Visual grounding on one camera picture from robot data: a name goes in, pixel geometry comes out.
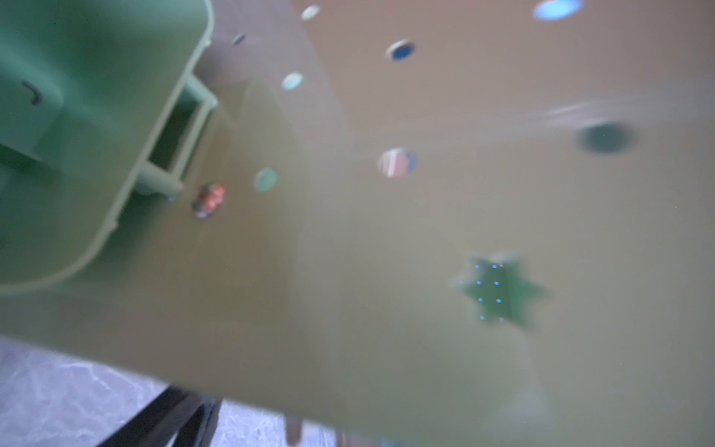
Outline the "green desktop shelf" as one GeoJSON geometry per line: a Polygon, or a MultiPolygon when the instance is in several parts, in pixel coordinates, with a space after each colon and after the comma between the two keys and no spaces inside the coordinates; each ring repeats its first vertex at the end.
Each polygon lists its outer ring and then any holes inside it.
{"type": "Polygon", "coordinates": [[[405,446],[714,443],[711,1],[208,1],[178,197],[3,335],[405,446]]]}

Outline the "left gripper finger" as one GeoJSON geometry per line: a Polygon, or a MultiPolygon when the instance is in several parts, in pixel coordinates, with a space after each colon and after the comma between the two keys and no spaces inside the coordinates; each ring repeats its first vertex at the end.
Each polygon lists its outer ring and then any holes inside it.
{"type": "Polygon", "coordinates": [[[210,446],[222,404],[214,396],[167,387],[100,446],[210,446]]]}

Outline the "green pen cup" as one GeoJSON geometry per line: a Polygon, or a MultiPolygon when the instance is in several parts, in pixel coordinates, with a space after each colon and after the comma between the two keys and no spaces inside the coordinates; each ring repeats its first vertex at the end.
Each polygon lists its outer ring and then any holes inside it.
{"type": "Polygon", "coordinates": [[[1,294],[101,251],[130,194],[178,197],[215,95],[208,1],[1,5],[1,294]]]}

